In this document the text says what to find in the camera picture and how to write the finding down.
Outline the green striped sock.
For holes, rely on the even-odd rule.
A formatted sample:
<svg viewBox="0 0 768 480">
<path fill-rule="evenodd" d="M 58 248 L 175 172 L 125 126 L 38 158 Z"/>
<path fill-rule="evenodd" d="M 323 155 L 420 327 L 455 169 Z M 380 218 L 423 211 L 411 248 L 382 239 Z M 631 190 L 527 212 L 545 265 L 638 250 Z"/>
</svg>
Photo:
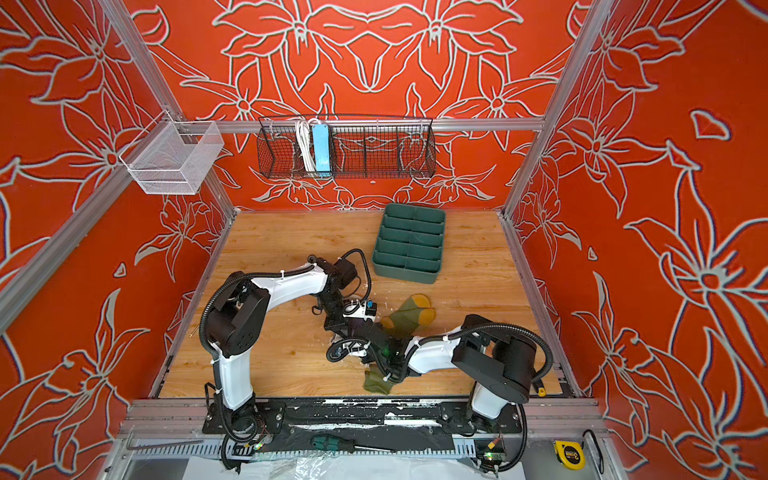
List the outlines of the green striped sock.
<svg viewBox="0 0 768 480">
<path fill-rule="evenodd" d="M 399 309 L 381 318 L 379 323 L 385 332 L 396 339 L 412 336 L 421 326 L 430 325 L 436 318 L 436 310 L 430 298 L 422 293 L 410 296 Z M 385 379 L 377 364 L 369 364 L 365 371 L 363 389 L 372 394 L 389 395 L 394 383 Z"/>
</svg>

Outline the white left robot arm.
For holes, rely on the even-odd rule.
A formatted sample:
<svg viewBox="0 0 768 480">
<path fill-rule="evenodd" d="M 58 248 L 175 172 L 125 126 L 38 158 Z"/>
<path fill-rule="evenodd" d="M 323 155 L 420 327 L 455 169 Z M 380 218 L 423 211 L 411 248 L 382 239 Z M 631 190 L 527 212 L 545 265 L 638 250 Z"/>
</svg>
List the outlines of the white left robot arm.
<svg viewBox="0 0 768 480">
<path fill-rule="evenodd" d="M 369 293 L 358 298 L 343 294 L 358 278 L 355 265 L 347 259 L 332 263 L 311 255 L 293 270 L 235 272 L 215 291 L 201 316 L 199 338 L 212 357 L 213 401 L 226 435 L 246 442 L 264 429 L 255 406 L 250 358 L 267 314 L 312 296 L 317 300 L 315 311 L 326 316 L 325 328 L 348 338 L 356 327 L 373 322 L 377 313 Z"/>
</svg>

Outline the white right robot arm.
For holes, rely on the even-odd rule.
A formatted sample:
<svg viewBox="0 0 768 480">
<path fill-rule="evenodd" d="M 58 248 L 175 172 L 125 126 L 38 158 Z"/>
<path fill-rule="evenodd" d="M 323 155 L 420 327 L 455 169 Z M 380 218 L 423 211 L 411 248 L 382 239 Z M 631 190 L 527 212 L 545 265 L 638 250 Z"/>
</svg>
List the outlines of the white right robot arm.
<svg viewBox="0 0 768 480">
<path fill-rule="evenodd" d="M 475 314 L 458 328 L 427 337 L 397 339 L 375 326 L 362 349 L 396 384 L 433 371 L 463 372 L 474 381 L 469 409 L 487 420 L 497 419 L 509 405 L 527 403 L 533 384 L 554 364 L 552 349 L 538 334 Z"/>
</svg>

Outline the green compartment tray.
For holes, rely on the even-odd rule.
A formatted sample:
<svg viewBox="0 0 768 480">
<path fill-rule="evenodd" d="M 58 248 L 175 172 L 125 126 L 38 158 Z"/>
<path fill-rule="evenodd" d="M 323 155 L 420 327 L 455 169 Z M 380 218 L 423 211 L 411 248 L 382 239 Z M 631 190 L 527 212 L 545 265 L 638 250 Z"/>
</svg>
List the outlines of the green compartment tray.
<svg viewBox="0 0 768 480">
<path fill-rule="evenodd" d="M 391 203 L 376 238 L 375 273 L 396 280 L 434 284 L 442 269 L 446 213 L 437 208 Z"/>
</svg>

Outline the light blue box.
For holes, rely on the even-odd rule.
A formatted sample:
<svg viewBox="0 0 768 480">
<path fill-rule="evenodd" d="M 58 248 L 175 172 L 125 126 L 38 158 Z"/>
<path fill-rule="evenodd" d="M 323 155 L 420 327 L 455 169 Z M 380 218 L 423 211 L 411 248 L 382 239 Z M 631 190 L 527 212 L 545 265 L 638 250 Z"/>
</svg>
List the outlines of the light blue box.
<svg viewBox="0 0 768 480">
<path fill-rule="evenodd" d="M 331 175 L 329 127 L 322 123 L 314 124 L 312 126 L 312 140 L 317 176 L 328 177 Z"/>
</svg>

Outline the yellow tape measure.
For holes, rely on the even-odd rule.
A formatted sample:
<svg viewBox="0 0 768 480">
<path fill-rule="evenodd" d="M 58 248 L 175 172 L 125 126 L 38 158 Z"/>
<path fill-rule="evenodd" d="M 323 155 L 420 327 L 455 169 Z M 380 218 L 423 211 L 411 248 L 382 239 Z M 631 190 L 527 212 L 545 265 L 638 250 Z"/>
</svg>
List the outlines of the yellow tape measure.
<svg viewBox="0 0 768 480">
<path fill-rule="evenodd" d="M 566 469 L 579 471 L 585 468 L 586 457 L 582 442 L 556 440 L 554 451 L 558 461 Z"/>
</svg>

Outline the green handled screwdriver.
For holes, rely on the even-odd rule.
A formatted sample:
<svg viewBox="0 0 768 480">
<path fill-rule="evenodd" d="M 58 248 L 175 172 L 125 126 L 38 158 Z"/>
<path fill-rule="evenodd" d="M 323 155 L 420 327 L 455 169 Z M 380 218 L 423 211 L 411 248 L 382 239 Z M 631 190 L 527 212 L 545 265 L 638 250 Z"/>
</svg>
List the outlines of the green handled screwdriver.
<svg viewBox="0 0 768 480">
<path fill-rule="evenodd" d="M 361 452 L 379 452 L 379 453 L 394 453 L 394 450 L 388 448 L 379 448 L 371 446 L 363 446 L 357 444 L 353 440 L 345 439 L 333 435 L 316 435 L 311 439 L 311 446 L 320 451 L 327 452 L 348 452 L 355 453 Z"/>
</svg>

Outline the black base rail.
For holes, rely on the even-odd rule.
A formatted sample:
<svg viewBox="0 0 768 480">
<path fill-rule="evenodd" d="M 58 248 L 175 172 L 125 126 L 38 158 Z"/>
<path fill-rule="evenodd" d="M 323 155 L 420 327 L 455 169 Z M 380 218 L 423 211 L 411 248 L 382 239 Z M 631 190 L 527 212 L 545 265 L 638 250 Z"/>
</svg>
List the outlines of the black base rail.
<svg viewBox="0 0 768 480">
<path fill-rule="evenodd" d="M 368 454 L 473 458 L 490 443 L 513 453 L 522 436 L 515 406 L 507 404 L 497 419 L 487 420 L 463 396 L 262 398 L 255 409 L 255 424 L 237 420 L 234 426 L 254 431 L 255 438 L 228 440 L 229 458 L 315 453 L 312 439 L 321 435 L 352 441 Z"/>
</svg>

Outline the clear plastic wall bin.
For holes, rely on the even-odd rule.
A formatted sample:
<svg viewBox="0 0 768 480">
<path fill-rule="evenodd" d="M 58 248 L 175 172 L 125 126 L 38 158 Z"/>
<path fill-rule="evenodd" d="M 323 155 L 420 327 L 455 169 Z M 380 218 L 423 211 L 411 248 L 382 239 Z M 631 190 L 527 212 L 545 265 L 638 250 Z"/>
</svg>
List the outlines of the clear plastic wall bin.
<svg viewBox="0 0 768 480">
<path fill-rule="evenodd" d="M 119 160 L 148 195 L 198 193 L 224 140 L 214 122 L 162 121 Z"/>
</svg>

